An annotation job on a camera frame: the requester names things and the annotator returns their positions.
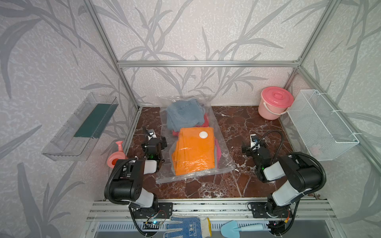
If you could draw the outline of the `clear plastic vacuum bag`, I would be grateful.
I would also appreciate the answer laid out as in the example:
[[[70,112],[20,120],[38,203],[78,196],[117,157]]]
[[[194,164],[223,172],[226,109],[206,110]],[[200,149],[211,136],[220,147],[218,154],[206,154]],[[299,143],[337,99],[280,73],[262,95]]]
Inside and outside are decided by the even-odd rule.
[[[210,95],[159,97],[161,135],[167,139],[159,184],[229,173],[236,164],[211,107]]]

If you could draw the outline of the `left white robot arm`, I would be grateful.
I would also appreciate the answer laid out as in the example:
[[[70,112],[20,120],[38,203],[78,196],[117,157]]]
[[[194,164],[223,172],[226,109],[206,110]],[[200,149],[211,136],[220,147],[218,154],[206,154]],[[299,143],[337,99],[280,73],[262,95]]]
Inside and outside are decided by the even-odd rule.
[[[159,211],[155,194],[143,188],[144,175],[158,172],[164,162],[162,150],[167,147],[165,137],[147,137],[142,145],[143,158],[128,158],[123,151],[123,142],[117,141],[118,151],[108,158],[113,169],[104,190],[105,199],[131,209]]]

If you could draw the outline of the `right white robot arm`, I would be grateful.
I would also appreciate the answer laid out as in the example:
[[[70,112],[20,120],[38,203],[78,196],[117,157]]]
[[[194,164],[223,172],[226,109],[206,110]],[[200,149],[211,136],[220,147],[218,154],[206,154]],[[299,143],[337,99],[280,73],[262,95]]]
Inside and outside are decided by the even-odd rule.
[[[290,205],[304,196],[324,187],[326,173],[317,159],[302,152],[293,152],[272,159],[269,150],[255,143],[252,147],[242,146],[242,153],[251,157],[255,164],[255,175],[263,183],[287,178],[286,182],[267,197],[267,202],[253,212],[265,212],[270,217],[284,215]]]

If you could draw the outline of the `orange trousers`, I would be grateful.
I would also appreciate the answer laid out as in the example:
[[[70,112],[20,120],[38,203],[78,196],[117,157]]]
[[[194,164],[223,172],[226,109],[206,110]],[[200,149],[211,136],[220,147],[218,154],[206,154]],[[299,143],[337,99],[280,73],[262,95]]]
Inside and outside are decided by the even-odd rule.
[[[208,138],[202,139],[199,133],[206,131]],[[172,154],[173,169],[176,176],[211,170],[216,167],[214,129],[182,128],[176,148]]]

